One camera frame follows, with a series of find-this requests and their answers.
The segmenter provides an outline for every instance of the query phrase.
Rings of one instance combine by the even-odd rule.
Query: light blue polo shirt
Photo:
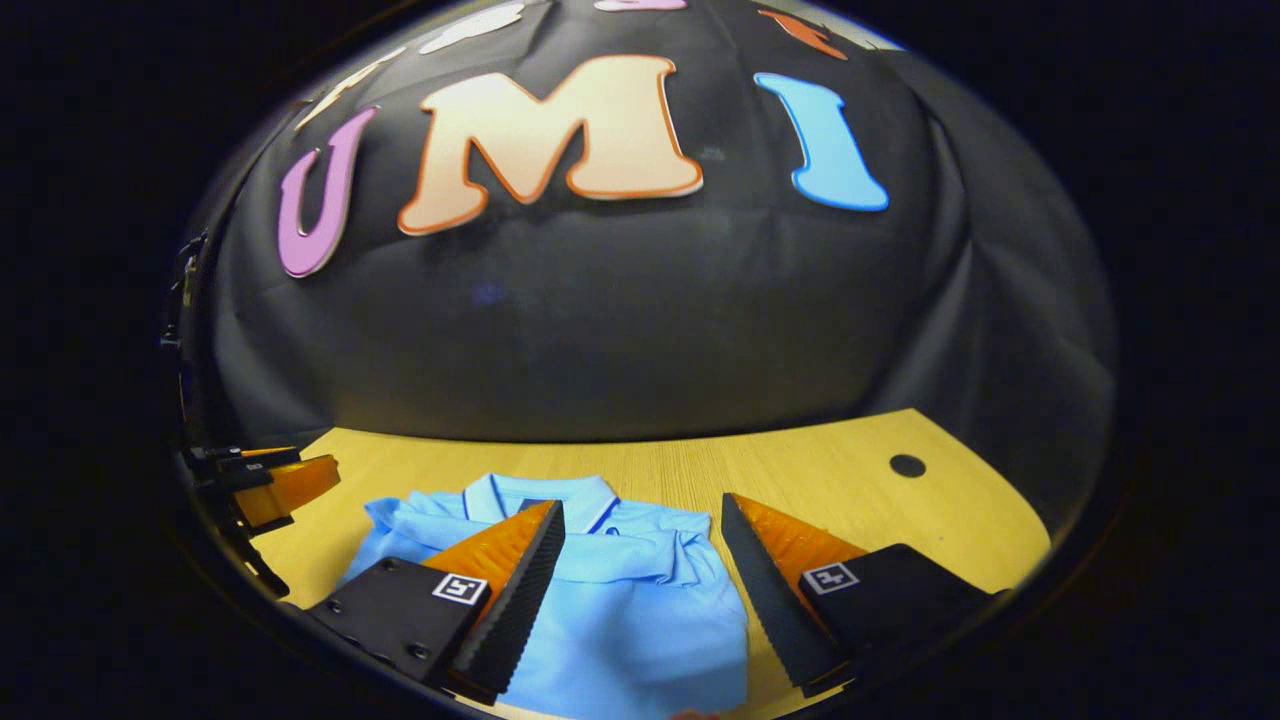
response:
[[[342,578],[383,557],[421,562],[515,515],[564,503],[564,547],[499,702],[575,719],[666,720],[746,701],[746,610],[709,538],[710,515],[620,501],[599,477],[488,474],[462,495],[365,506],[374,529]]]

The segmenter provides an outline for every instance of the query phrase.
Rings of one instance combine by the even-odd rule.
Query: letter cutout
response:
[[[827,45],[826,35],[804,24],[803,22],[800,22],[799,18],[792,18],[791,15],[783,15],[782,13],[774,13],[771,10],[759,10],[759,13],[762,15],[767,15],[769,18],[778,20],[778,24],[782,26],[782,29],[787,31],[787,35],[799,40],[800,42],[804,42],[809,47],[822,50],[823,53],[840,60],[849,59],[849,55],[845,55],[840,50],[836,50],[831,45]]]
[[[467,178],[471,145],[516,200],[541,196],[568,141],[584,128],[582,159],[570,188],[594,200],[675,197],[703,186],[703,169],[680,152],[663,79],[666,58],[607,55],[579,65],[539,101],[500,73],[465,79],[428,95],[431,113],[417,191],[399,228],[429,234],[484,211],[488,191]]]
[[[854,133],[840,109],[845,101],[831,90],[791,77],[756,73],[755,85],[776,94],[800,137],[804,167],[791,173],[801,195],[846,210],[883,210],[888,193],[870,176]]]
[[[600,0],[596,10],[617,13],[622,10],[682,10],[689,5],[685,0]]]
[[[397,47],[396,50],[393,50],[393,51],[383,55],[381,58],[374,60],[372,63],[369,63],[364,68],[360,68],[358,70],[356,70],[355,73],[352,73],[351,77],[348,77],[347,79],[339,82],[335,86],[333,86],[333,90],[330,90],[329,94],[324,96],[324,100],[321,100],[320,102],[317,102],[316,106],[312,108],[310,113],[307,113],[307,117],[305,117],[301,120],[298,120],[298,124],[293,126],[293,132],[298,132],[300,129],[302,129],[302,126],[305,126],[305,124],[307,124],[307,123],[311,122],[311,118],[314,118],[314,117],[319,115],[320,113],[325,111],[325,109],[329,105],[333,105],[334,101],[337,101],[338,97],[343,92],[346,92],[346,91],[351,90],[352,87],[356,87],[357,85],[360,85],[360,81],[362,81],[366,77],[369,77],[370,74],[372,74],[372,72],[378,69],[378,65],[381,65],[387,60],[390,60],[392,58],[394,58],[396,55],[399,55],[403,51],[404,51],[404,47]]]
[[[302,156],[284,176],[280,183],[280,222],[276,229],[276,243],[280,250],[280,264],[284,272],[303,278],[324,268],[333,251],[338,249],[342,228],[347,224],[347,205],[351,202],[351,176],[356,168],[356,146],[360,136],[378,114],[378,108],[362,110],[347,120],[333,137],[329,147],[329,174],[324,182],[324,206],[320,219],[310,233],[302,232],[302,187],[307,173],[315,164],[320,150],[312,150]]]
[[[509,5],[499,5],[497,8],[476,13],[470,18],[465,18],[447,27],[435,40],[424,45],[417,54],[426,55],[429,53],[435,53],[436,50],[448,47],[460,40],[476,37],[486,32],[504,28],[518,20],[520,12],[524,9],[524,3],[512,3]]]

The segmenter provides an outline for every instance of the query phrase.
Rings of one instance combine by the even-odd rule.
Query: peach letter m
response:
[[[534,202],[580,127],[582,159],[566,178],[577,195],[630,200],[695,192],[703,169],[680,152],[663,90],[673,72],[666,58],[608,55],[579,65],[545,100],[500,73],[428,95],[420,106],[433,114],[431,128],[401,231],[430,234],[484,211],[489,192],[467,178],[472,145],[507,192]]]

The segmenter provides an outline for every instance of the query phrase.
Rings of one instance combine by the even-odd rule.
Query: wooden table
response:
[[[719,529],[721,497],[736,492],[874,551],[911,544],[987,592],[1020,583],[1044,557],[1048,533],[1025,500],[964,445],[914,410],[768,433],[600,445],[422,439],[335,428],[302,454],[332,454],[342,483],[296,511],[296,523],[253,541],[310,607],[328,596],[371,528],[364,505],[410,491],[462,492],[485,473],[520,478],[602,475],[622,500],[712,512],[712,543],[748,609],[749,694],[723,717],[777,717],[805,700],[765,639]],[[890,457],[925,462],[919,478]],[[503,717],[547,717],[498,705]]]

